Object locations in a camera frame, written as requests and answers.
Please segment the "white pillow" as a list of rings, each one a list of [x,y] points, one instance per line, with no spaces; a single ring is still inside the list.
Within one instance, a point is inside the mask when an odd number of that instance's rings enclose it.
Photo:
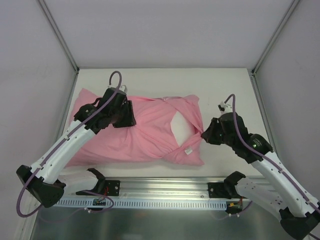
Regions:
[[[174,114],[170,127],[179,147],[196,134],[194,126],[179,111]]]

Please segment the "pink pillowcase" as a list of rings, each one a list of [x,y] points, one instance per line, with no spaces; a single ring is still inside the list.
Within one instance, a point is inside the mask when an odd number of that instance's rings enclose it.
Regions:
[[[102,165],[106,163],[143,163],[163,159],[177,165],[202,166],[201,134],[204,131],[199,98],[171,96],[148,98],[128,96],[132,101],[136,125],[114,128],[108,126],[89,140],[67,167]],[[195,129],[195,135],[178,146],[171,131],[171,120],[179,111]],[[185,153],[191,147],[193,152]]]

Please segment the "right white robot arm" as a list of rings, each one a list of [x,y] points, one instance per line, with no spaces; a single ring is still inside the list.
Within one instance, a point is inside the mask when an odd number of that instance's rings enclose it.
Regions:
[[[208,184],[211,198],[247,198],[271,213],[295,240],[303,240],[320,223],[320,201],[294,179],[263,136],[248,132],[241,116],[229,112],[212,118],[201,138],[211,145],[231,147],[274,189],[258,186],[248,176],[235,171],[222,183]]]

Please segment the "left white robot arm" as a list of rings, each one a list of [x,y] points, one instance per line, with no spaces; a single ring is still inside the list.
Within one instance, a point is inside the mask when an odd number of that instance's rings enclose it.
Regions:
[[[136,125],[125,85],[109,87],[103,97],[81,106],[66,133],[38,161],[17,169],[26,190],[45,208],[52,207],[68,194],[102,194],[106,180],[98,170],[89,168],[67,178],[61,176],[61,171],[85,143],[109,125],[114,128]]]

